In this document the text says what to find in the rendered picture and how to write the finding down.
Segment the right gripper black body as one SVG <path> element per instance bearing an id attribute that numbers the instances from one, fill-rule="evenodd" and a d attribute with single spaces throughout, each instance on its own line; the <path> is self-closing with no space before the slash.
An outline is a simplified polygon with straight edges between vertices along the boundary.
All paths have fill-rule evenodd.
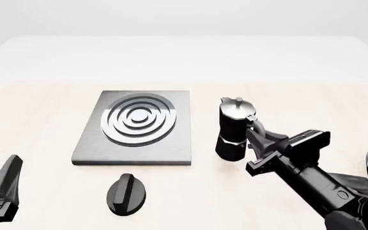
<path id="1" fill-rule="evenodd" d="M 318 164 L 320 149 L 330 144 L 330 132 L 307 130 L 289 137 L 287 148 L 278 148 L 264 158 L 247 162 L 246 170 L 251 176 L 276 172 L 299 174 L 308 166 Z"/>

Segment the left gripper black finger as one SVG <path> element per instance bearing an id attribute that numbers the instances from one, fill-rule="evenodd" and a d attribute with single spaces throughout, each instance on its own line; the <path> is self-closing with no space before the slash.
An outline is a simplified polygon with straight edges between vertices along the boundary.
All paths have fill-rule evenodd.
<path id="1" fill-rule="evenodd" d="M 19 205 L 19 177 L 23 160 L 11 155 L 0 169 L 0 199 Z"/>

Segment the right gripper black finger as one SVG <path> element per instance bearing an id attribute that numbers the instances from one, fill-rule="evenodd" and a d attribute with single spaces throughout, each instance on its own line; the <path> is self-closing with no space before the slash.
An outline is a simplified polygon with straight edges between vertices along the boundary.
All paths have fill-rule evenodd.
<path id="1" fill-rule="evenodd" d="M 249 148 L 254 150 L 257 159 L 264 158 L 277 150 L 277 145 L 273 141 L 266 139 L 265 135 L 261 135 L 251 128 L 246 131 L 246 138 L 250 142 Z"/>
<path id="2" fill-rule="evenodd" d="M 287 148 L 289 145 L 289 137 L 284 134 L 277 134 L 275 132 L 266 131 L 266 139 L 273 141 L 278 148 Z"/>

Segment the black and silver moka pot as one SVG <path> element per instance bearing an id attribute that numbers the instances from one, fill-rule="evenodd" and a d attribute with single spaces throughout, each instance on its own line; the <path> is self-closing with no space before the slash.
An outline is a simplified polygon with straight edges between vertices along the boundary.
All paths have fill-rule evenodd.
<path id="1" fill-rule="evenodd" d="M 219 105 L 220 132 L 215 152 L 223 160 L 237 162 L 245 157 L 247 147 L 246 131 L 252 128 L 261 136 L 265 128 L 257 120 L 255 107 L 248 101 L 237 97 L 222 97 Z"/>

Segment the flat grey stove plate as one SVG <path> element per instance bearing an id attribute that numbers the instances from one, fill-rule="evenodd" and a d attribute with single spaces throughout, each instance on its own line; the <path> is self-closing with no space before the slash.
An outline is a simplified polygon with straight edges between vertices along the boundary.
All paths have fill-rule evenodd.
<path id="1" fill-rule="evenodd" d="M 189 91 L 103 91 L 73 165 L 190 165 Z"/>

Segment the round black stove knob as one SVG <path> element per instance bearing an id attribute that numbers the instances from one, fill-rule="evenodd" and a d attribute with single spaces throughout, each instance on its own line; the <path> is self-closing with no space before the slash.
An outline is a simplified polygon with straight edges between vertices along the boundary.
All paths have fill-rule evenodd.
<path id="1" fill-rule="evenodd" d="M 144 184 L 133 174 L 122 174 L 107 191 L 108 208 L 117 216 L 129 216 L 138 212 L 145 203 Z"/>

